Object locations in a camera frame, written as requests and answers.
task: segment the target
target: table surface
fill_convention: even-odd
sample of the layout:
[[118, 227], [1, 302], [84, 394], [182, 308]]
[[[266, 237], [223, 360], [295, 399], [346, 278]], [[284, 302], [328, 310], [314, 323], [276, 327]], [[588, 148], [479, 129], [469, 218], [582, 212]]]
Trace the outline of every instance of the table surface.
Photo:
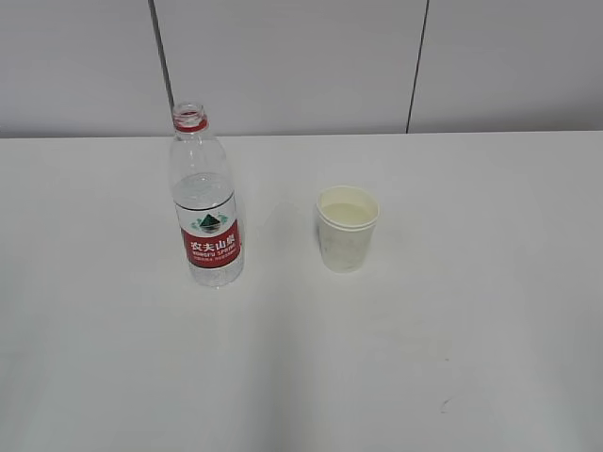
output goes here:
[[[0, 450], [603, 447], [603, 133], [227, 137], [246, 266], [188, 275], [168, 138], [0, 141]], [[373, 192], [320, 261], [325, 186]]]

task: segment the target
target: paper cup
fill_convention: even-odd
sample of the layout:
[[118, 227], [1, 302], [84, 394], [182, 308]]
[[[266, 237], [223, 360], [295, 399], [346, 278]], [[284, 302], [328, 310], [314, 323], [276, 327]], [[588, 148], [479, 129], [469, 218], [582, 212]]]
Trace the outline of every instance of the paper cup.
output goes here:
[[379, 204], [357, 186], [332, 186], [318, 196], [318, 240], [322, 261], [332, 271], [360, 268], [379, 216]]

